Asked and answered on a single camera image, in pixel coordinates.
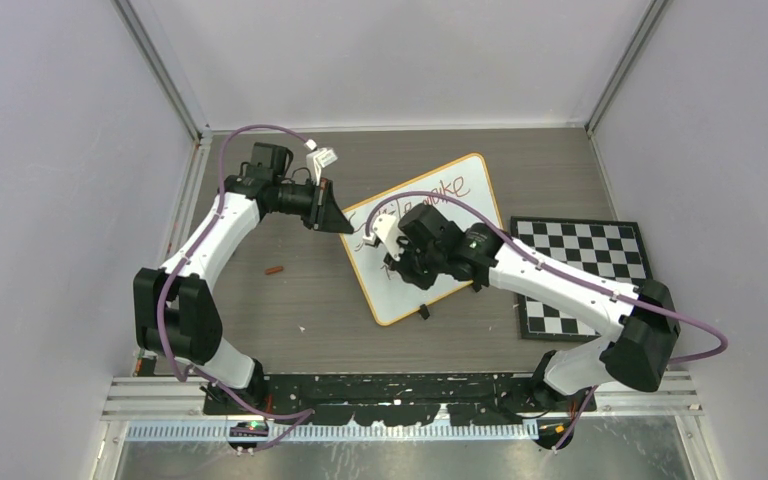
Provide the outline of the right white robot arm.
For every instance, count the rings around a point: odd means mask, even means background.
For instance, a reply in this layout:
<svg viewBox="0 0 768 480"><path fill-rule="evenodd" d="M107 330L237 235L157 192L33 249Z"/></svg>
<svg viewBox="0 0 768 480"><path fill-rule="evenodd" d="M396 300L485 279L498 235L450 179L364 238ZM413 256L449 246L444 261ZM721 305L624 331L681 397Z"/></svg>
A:
<svg viewBox="0 0 768 480"><path fill-rule="evenodd" d="M494 225L461 229L427 204L401 218L381 214L368 230L367 242L386 248L386 267L419 289L448 275L539 301L596 331L594 340L541 358L526 388L537 408L556 410L603 383L659 389L680 334L678 322L666 314L673 307L666 285L604 279L543 255Z"/></svg>

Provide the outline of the yellow framed whiteboard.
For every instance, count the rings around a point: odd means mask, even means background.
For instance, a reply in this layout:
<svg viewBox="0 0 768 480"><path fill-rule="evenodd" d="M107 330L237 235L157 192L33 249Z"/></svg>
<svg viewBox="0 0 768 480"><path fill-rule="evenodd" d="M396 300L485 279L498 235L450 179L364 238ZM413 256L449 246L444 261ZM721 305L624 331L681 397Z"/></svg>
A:
<svg viewBox="0 0 768 480"><path fill-rule="evenodd" d="M473 214L452 204L451 198L477 210L497 227L504 227L487 165L478 153L449 162L344 210L354 232L343 234L341 241L378 325L389 326L418 312L421 306L429 306L471 284L449 275L438 276L428 290L403 282L396 272L387 269L386 248L382 245L373 248L363 241L370 213L378 207L376 215L386 213L400 218L425 203L456 222L462 230L478 221Z"/></svg>

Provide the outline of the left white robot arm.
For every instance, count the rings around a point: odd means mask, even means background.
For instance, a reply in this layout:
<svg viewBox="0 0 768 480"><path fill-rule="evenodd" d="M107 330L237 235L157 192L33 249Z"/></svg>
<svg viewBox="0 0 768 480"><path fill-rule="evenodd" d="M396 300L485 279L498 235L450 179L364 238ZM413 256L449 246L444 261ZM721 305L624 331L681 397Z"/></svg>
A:
<svg viewBox="0 0 768 480"><path fill-rule="evenodd" d="M325 167L337 155L307 144L308 178L296 182L294 156L284 146L257 142L237 175L226 177L209 213L185 244L161 266L142 268L133 281L135 333L140 348L192 367L213 382L213 391L240 412L258 412L267 398L262 364L237 350L223 334L212 290L242 240L268 214L298 217L309 230L349 234Z"/></svg>

